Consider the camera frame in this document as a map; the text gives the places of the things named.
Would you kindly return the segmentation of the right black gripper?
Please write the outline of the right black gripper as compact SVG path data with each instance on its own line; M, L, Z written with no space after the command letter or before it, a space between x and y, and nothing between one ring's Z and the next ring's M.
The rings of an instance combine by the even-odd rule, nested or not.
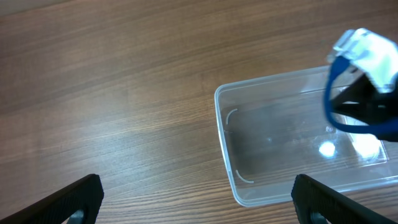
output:
M397 118L397 86L379 93L365 74L331 101L331 110L366 124L381 124Z

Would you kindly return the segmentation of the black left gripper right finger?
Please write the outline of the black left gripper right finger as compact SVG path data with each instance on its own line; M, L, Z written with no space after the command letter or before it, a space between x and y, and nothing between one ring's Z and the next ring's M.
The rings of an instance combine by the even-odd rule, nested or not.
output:
M300 224L395 224L305 174L296 176L291 197Z

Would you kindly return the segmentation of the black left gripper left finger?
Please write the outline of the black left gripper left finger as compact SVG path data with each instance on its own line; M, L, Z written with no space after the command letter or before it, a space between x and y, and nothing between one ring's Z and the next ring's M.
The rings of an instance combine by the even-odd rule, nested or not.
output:
M1 223L95 223L103 199L99 175L89 174L3 218Z

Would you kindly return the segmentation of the clear plastic container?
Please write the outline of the clear plastic container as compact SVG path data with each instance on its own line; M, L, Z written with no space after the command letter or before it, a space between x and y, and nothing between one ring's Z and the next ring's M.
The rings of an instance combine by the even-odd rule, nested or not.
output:
M310 68L216 89L221 150L240 205L289 201L299 174L339 192L397 182L397 144L342 132L326 120L328 71Z

